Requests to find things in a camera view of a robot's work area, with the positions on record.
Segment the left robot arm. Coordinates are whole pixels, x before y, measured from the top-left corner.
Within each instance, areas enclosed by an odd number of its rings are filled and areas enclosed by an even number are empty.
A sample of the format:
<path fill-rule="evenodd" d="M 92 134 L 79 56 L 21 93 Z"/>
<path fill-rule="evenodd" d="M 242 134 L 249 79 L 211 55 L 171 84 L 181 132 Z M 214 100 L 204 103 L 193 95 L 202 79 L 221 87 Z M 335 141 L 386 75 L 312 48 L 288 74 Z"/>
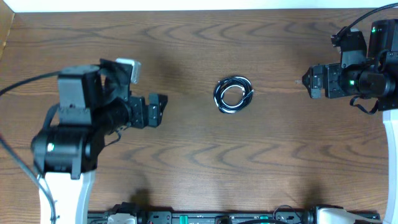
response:
<path fill-rule="evenodd" d="M 41 223 L 86 223 L 105 136 L 121 127 L 160 125 L 168 98 L 151 93 L 146 103 L 132 96 L 130 84 L 138 68 L 136 62 L 103 60 L 57 72 L 60 101 L 48 110 L 31 144 Z"/>

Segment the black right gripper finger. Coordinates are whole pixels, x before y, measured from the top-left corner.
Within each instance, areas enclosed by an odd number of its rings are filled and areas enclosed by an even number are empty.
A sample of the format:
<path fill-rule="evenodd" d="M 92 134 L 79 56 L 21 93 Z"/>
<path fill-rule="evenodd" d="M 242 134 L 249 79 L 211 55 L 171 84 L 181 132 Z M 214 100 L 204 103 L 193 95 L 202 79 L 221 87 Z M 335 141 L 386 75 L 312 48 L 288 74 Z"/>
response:
<path fill-rule="evenodd" d="M 308 68 L 302 77 L 303 83 L 319 83 L 320 82 L 320 65 L 312 65 Z"/>
<path fill-rule="evenodd" d="M 303 82 L 304 87 L 307 89 L 310 98 L 321 98 L 321 88 L 312 82 Z"/>

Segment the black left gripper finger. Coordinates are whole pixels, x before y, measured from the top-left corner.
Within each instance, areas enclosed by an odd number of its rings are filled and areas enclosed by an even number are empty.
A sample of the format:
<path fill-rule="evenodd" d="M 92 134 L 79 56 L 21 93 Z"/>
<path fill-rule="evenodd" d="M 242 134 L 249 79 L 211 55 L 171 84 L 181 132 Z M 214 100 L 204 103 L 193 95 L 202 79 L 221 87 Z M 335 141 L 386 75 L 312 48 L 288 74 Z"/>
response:
<path fill-rule="evenodd" d="M 157 93 L 150 93 L 149 102 L 151 105 L 158 106 L 160 110 L 163 110 L 167 105 L 168 96 Z"/>
<path fill-rule="evenodd" d="M 161 124 L 162 115 L 158 106 L 148 106 L 148 125 L 158 127 Z"/>

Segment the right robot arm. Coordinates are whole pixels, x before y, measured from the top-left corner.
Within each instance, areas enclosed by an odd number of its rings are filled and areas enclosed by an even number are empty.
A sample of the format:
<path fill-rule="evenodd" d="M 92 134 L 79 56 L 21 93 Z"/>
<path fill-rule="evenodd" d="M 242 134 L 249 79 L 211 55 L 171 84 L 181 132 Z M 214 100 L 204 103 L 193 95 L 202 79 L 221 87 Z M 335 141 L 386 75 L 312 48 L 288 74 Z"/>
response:
<path fill-rule="evenodd" d="M 372 23 L 369 42 L 353 26 L 331 37 L 340 62 L 311 66 L 302 77 L 311 98 L 351 97 L 350 105 L 365 112 L 358 99 L 376 99 L 369 115 L 382 112 L 388 144 L 388 197 L 382 223 L 397 223 L 397 20 Z"/>

